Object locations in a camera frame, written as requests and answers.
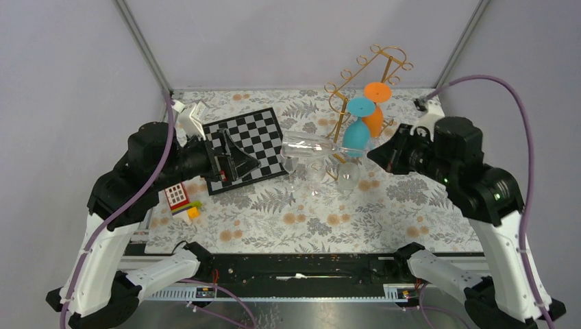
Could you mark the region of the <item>teal wine glass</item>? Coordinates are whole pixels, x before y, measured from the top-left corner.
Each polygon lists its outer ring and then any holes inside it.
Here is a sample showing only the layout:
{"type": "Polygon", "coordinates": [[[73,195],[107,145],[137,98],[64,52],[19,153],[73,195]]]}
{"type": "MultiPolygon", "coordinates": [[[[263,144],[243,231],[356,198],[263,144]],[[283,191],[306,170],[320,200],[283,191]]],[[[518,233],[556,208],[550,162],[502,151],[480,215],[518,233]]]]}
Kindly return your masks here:
{"type": "Polygon", "coordinates": [[[366,97],[356,97],[348,101],[347,111],[356,120],[345,130],[342,148],[350,157],[361,157],[371,138],[369,128],[362,119],[375,112],[375,104],[366,97]]]}

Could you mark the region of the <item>clear champagne flute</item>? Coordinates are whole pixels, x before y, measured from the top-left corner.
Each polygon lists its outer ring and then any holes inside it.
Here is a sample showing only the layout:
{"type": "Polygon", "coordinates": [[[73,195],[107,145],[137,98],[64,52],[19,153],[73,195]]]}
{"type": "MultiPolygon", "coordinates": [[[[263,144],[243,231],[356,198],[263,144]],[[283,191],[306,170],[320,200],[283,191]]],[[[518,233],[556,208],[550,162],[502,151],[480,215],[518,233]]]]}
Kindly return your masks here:
{"type": "Polygon", "coordinates": [[[318,158],[334,154],[345,154],[350,157],[365,156],[371,150],[373,142],[348,142],[339,145],[332,140],[306,132],[288,130],[283,133],[280,155],[283,158],[318,158]]]}

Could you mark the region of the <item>orange wine glass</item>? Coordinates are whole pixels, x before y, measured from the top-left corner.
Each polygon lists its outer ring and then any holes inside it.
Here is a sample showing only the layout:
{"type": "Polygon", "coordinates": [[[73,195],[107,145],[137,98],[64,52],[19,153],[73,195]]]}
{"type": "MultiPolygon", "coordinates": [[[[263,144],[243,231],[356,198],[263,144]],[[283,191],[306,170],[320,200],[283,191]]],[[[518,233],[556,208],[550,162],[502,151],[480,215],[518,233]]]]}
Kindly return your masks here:
{"type": "Polygon", "coordinates": [[[373,113],[363,117],[362,121],[368,127],[371,138],[377,138],[381,134],[384,122],[384,115],[379,104],[391,98],[392,90],[383,82],[371,82],[365,86],[364,96],[373,102],[375,108],[373,113]]]}

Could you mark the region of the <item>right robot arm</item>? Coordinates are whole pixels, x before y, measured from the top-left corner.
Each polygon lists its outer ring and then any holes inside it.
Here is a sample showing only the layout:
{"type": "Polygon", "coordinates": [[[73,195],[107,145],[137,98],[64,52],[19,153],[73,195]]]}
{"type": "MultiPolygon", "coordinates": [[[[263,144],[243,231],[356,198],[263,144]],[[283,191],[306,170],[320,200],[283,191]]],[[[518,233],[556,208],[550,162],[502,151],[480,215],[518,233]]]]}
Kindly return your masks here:
{"type": "Polygon", "coordinates": [[[423,280],[454,297],[479,328],[535,328],[538,319],[557,320],[566,308],[540,283],[528,282],[519,246],[521,191],[509,172],[484,163],[482,137],[470,120],[443,117],[426,135],[403,124],[368,153],[388,173],[415,172],[442,184],[469,220],[489,266],[489,275],[478,276],[409,243],[395,252],[393,273],[399,281],[423,280]]]}

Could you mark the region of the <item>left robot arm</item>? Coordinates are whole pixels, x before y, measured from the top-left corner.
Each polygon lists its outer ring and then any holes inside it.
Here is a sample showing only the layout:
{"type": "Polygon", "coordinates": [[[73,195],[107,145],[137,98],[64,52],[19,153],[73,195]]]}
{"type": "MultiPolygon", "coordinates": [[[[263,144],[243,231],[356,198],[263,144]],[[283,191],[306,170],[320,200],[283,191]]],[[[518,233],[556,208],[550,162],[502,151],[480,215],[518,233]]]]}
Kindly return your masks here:
{"type": "Polygon", "coordinates": [[[225,129],[217,144],[193,137],[180,145],[168,123],[142,125],[128,138],[127,151],[113,169],[95,182],[75,268],[63,287],[47,294],[47,303],[60,313],[61,326],[115,328],[146,297],[185,279],[211,278],[213,255],[196,242],[139,270],[121,271],[119,263],[163,190],[195,177],[230,182],[259,166],[225,129]]]}

